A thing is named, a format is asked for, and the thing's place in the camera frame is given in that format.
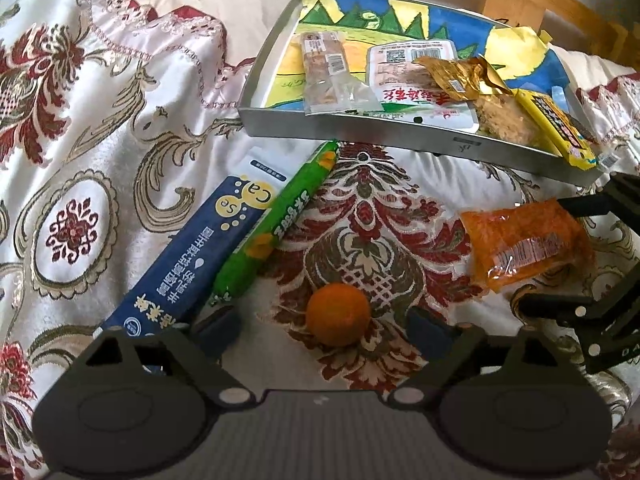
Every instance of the orange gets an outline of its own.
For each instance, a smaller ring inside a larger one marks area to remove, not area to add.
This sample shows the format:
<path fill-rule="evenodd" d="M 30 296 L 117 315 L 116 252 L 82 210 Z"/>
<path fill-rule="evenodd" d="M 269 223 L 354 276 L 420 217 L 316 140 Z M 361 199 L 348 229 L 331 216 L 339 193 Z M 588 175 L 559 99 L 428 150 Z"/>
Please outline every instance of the orange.
<path fill-rule="evenodd" d="M 369 326 L 367 297 L 353 285 L 329 283 L 306 304 L 306 328 L 327 346 L 347 346 L 360 340 Z"/>

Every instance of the blue snack package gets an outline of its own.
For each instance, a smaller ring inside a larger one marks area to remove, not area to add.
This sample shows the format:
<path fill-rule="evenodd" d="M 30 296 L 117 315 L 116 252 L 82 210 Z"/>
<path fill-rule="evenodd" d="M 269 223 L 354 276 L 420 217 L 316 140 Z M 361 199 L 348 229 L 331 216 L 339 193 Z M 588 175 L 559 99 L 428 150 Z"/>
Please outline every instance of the blue snack package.
<path fill-rule="evenodd" d="M 237 176 L 222 181 L 94 336 L 112 326 L 130 336 L 153 335 L 197 314 L 226 259 L 295 174 L 269 159 L 259 148 L 248 152 Z"/>

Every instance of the green snack package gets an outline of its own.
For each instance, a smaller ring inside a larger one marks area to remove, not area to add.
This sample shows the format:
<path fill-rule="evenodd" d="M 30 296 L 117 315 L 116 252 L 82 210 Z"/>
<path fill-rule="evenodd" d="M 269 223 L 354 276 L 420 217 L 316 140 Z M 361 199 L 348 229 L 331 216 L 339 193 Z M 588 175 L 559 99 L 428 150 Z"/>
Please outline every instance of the green snack package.
<path fill-rule="evenodd" d="M 329 140 L 312 153 L 251 234 L 224 263 L 214 280 L 208 305 L 238 298 L 249 288 L 260 266 L 333 169 L 337 151 L 337 141 Z"/>

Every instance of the silver cardboard box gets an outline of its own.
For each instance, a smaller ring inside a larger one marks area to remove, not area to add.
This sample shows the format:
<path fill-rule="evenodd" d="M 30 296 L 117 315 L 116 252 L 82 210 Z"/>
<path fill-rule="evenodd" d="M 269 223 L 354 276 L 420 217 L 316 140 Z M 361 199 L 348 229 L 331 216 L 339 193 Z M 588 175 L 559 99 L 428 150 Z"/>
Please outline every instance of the silver cardboard box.
<path fill-rule="evenodd" d="M 429 2 L 405 1 L 448 9 Z M 588 186 L 602 175 L 596 168 L 589 171 L 574 168 L 561 156 L 542 150 L 448 128 L 349 114 L 306 116 L 298 110 L 265 108 L 264 102 L 270 92 L 273 77 L 289 45 L 301 9 L 302 0 L 291 0 L 284 9 L 264 42 L 244 86 L 239 113 L 250 136 L 368 142 L 488 162 L 577 186 Z M 465 10 L 450 10 L 475 16 L 495 27 L 506 27 Z M 577 100 L 570 100 L 570 104 L 575 105 L 576 102 Z M 578 120 L 582 120 L 581 112 L 575 110 Z"/>

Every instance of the painting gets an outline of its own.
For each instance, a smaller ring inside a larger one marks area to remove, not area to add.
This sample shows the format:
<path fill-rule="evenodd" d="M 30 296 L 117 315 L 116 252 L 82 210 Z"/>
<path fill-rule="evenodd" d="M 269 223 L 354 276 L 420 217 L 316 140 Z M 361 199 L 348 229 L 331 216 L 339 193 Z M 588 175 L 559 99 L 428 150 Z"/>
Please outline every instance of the painting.
<path fill-rule="evenodd" d="M 296 35 L 331 30 L 343 33 L 349 69 L 365 80 L 367 50 L 407 40 L 451 40 L 458 57 L 481 54 L 510 88 L 546 93 L 569 78 L 553 51 L 527 28 L 500 28 L 465 12 L 407 0 L 302 0 L 300 18 L 266 101 L 267 108 L 303 109 L 305 73 Z"/>

